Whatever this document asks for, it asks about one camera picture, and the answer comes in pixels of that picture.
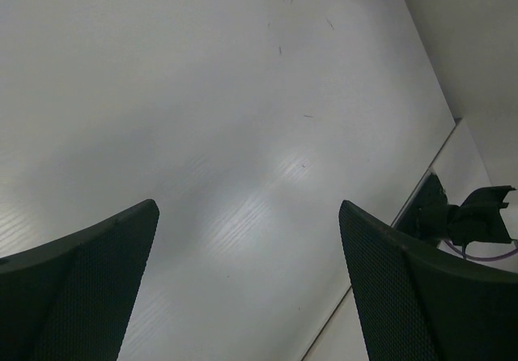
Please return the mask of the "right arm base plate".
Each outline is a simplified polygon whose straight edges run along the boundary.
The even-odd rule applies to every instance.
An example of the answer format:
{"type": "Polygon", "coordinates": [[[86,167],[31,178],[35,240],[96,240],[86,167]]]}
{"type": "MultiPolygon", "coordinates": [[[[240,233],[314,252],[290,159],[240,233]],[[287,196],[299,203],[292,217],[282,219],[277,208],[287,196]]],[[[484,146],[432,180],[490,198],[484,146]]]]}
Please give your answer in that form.
{"type": "Polygon", "coordinates": [[[433,172],[428,172],[411,194],[410,199],[394,221],[393,227],[408,236],[425,240],[426,237],[421,231],[419,221],[421,210],[425,207],[446,205],[447,203],[448,199],[439,177],[433,172]]]}

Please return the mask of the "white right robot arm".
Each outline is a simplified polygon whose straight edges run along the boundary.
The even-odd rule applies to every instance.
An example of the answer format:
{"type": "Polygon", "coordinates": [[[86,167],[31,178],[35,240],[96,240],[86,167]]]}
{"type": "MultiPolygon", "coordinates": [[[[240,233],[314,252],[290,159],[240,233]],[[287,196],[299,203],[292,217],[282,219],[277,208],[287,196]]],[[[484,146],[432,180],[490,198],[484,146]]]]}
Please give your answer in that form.
{"type": "Polygon", "coordinates": [[[421,206],[417,238],[426,242],[448,240],[462,248],[472,242],[510,244],[513,239],[500,211],[509,206],[504,199],[514,190],[510,185],[482,187],[459,206],[447,202],[421,206]]]}

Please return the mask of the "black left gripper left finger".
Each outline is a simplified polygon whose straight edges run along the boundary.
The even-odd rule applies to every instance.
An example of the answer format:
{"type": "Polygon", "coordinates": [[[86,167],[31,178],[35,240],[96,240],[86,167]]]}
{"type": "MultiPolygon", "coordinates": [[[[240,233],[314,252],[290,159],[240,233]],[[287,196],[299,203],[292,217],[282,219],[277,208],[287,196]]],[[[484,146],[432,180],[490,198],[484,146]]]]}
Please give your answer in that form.
{"type": "Polygon", "coordinates": [[[159,220],[147,199],[1,260],[3,360],[115,360],[159,220]]]}

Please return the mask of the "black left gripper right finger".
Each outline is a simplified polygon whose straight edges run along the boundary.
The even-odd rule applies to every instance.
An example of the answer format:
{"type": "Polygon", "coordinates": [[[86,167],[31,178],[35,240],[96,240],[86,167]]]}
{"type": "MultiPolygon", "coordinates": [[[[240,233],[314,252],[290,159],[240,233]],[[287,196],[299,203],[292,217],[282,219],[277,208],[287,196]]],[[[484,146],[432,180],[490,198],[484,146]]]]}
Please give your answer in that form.
{"type": "Polygon", "coordinates": [[[339,227],[370,360],[515,360],[517,275],[454,257],[344,201],[339,227]]]}

